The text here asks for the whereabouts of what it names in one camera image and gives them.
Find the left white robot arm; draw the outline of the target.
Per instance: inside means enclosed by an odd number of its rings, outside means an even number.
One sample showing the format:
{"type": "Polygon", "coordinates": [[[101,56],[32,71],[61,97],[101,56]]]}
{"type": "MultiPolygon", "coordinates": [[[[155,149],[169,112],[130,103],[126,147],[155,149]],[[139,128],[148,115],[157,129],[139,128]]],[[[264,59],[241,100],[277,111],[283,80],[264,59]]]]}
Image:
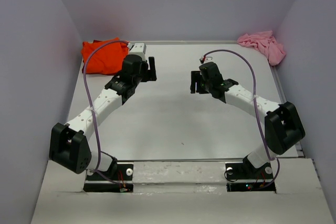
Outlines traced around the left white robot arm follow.
{"type": "Polygon", "coordinates": [[[154,57],[143,59],[139,55],[127,55],[121,70],[85,110],[66,124],[57,123],[52,128],[49,158],[76,174],[91,170],[104,179],[113,178],[116,158],[103,153],[100,145],[92,151],[89,140],[97,134],[98,126],[134,95],[139,83],[156,80],[154,57]]]}

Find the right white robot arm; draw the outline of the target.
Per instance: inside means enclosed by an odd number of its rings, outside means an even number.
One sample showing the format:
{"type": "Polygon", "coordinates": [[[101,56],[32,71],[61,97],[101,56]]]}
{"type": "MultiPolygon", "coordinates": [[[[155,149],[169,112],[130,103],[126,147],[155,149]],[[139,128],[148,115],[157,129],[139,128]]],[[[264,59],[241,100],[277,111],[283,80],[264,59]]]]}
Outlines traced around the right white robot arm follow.
{"type": "Polygon", "coordinates": [[[262,144],[233,167],[233,179],[252,179],[270,160],[284,154],[306,133],[295,105],[259,97],[233,79],[223,79],[216,63],[208,62],[191,72],[191,93],[210,94],[256,118],[264,135],[262,144]]]}

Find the pink t shirt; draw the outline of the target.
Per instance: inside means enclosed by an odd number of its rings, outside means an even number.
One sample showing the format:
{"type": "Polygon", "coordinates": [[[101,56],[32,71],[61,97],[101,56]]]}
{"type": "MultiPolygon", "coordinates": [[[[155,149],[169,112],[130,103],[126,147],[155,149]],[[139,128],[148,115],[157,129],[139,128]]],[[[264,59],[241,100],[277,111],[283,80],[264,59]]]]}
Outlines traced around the pink t shirt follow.
{"type": "Polygon", "coordinates": [[[244,34],[237,39],[237,43],[263,54],[271,66],[280,64],[287,54],[284,46],[276,41],[272,30],[244,34]]]}

